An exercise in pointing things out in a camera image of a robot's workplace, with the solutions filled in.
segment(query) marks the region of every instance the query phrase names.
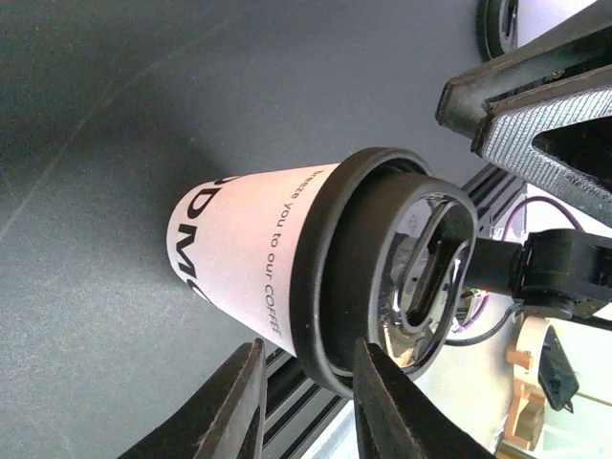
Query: gray table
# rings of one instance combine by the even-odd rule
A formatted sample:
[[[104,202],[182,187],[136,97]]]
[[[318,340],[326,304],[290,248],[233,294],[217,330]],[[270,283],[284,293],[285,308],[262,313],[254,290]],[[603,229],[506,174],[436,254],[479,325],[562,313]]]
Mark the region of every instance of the gray table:
[[[475,0],[90,3],[0,15],[3,458],[116,456],[253,338],[168,266],[191,187],[372,145],[483,166],[433,118]]]

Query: smartphone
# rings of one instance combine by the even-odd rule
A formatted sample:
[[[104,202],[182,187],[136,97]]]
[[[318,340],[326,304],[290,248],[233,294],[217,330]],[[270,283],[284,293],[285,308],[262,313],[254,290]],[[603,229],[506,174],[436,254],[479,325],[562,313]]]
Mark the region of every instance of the smartphone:
[[[537,378],[553,410],[561,411],[565,406],[571,406],[579,383],[552,326],[544,339]]]

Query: white paper cup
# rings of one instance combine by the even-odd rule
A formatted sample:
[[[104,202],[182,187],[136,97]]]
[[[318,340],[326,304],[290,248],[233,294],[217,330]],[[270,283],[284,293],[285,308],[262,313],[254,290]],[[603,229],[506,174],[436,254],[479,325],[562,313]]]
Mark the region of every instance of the white paper cup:
[[[298,357],[304,371],[317,383],[352,397],[352,362],[342,360],[352,353],[332,349],[338,351],[334,355],[339,356],[340,365],[337,361],[330,362],[326,346],[336,343],[321,336],[320,318],[334,321],[331,325],[325,324],[327,331],[333,331],[334,327],[351,329],[345,335],[352,340],[348,346],[354,346],[355,337],[380,342],[368,331],[372,328],[369,321],[375,319],[376,304],[374,296],[367,293],[368,286],[361,286],[356,291],[364,292],[365,297],[357,298],[350,308],[352,314],[360,315],[359,319],[337,314],[336,310],[331,315],[322,314],[321,307],[342,307],[330,305],[326,298],[321,298],[325,290],[322,286],[327,285],[324,272],[337,227],[341,221],[351,221],[345,212],[351,208],[349,203],[360,206],[359,196],[367,195],[368,187],[379,183],[378,188],[372,189],[384,207],[384,186],[380,186],[380,179],[388,175],[410,180],[409,177],[424,177],[428,172],[422,160],[409,151],[370,148],[341,164],[232,177],[197,186],[181,200],[170,218],[166,242],[172,268],[197,295]],[[428,190],[439,186],[446,194],[462,193],[449,184],[427,180]],[[397,199],[403,199],[402,186],[398,189]],[[407,203],[416,202],[413,196],[405,198],[409,198]],[[475,226],[475,210],[469,208],[467,197],[461,200],[468,207],[467,214]],[[406,211],[402,206],[394,208]],[[395,211],[387,212],[389,218]],[[395,234],[394,228],[387,227],[393,224],[391,220],[381,221],[378,226],[369,222],[370,228],[376,228],[373,243],[379,244],[378,239],[384,239],[387,233]],[[466,242],[469,256],[474,238],[471,235]],[[368,233],[361,232],[359,241],[361,247],[353,247],[350,240],[337,242],[340,253],[331,251],[336,265],[356,271],[353,276],[350,273],[340,277],[327,275],[342,283],[333,286],[336,291],[332,295],[325,293],[327,299],[341,301],[341,292],[353,288],[353,278],[358,279],[360,273],[382,270],[379,265],[386,258],[386,252],[381,254],[382,261],[369,250],[363,251],[368,256],[363,258],[362,266],[359,262],[348,266],[339,264],[342,250],[360,251],[370,244]],[[454,305],[450,310],[446,313],[454,314]],[[435,354],[437,350],[428,357],[433,359]],[[421,370],[425,369],[425,363],[430,362],[420,362]]]

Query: black cable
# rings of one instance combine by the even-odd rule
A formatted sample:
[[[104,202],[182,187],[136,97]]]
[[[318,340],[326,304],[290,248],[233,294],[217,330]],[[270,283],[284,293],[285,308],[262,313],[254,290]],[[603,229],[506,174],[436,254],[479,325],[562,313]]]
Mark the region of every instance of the black cable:
[[[474,344],[479,344],[483,341],[486,341],[487,339],[495,335],[499,330],[501,330],[501,328],[508,321],[508,319],[510,318],[512,314],[515,314],[522,310],[523,310],[523,303],[515,303],[506,310],[506,312],[504,313],[504,316],[488,332],[483,333],[482,335],[478,337],[474,337],[474,338],[447,339],[445,344],[448,346],[465,347],[465,346],[472,346]]]

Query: wire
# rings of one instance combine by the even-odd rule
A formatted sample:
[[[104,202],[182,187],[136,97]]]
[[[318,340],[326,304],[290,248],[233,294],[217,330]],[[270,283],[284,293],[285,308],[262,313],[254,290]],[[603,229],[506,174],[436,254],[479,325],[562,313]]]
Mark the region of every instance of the wire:
[[[580,222],[574,215],[572,215],[572,212],[570,212],[566,206],[547,196],[532,196],[531,198],[527,198],[525,201],[518,203],[513,209],[513,211],[510,213],[510,216],[506,221],[506,225],[504,226],[504,230],[501,235],[502,241],[505,241],[508,237],[508,234],[510,233],[510,228],[513,226],[514,219],[518,215],[518,212],[520,212],[524,207],[528,206],[531,203],[544,203],[556,208],[559,212],[563,214],[565,218],[569,220],[572,227],[574,227],[574,230],[584,231],[584,228],[582,227]],[[473,323],[482,316],[482,313],[485,311],[485,308],[489,304],[489,297],[490,296],[487,295],[483,298],[483,300],[480,302],[480,306],[478,307],[474,315],[470,318],[470,320],[462,324],[457,330],[457,332],[463,332],[465,330],[468,330],[473,325]]]
[[[501,330],[504,324],[508,321],[508,319],[510,318],[512,314],[518,313],[522,310],[523,310],[523,304],[515,303],[506,310],[502,318],[500,318],[499,321],[488,332],[483,333],[482,335],[478,337],[474,337],[474,338],[447,339],[445,344],[447,346],[454,346],[454,347],[466,347],[466,346],[472,346],[474,344],[480,344],[481,342],[486,341],[487,339],[495,335],[499,330]]]

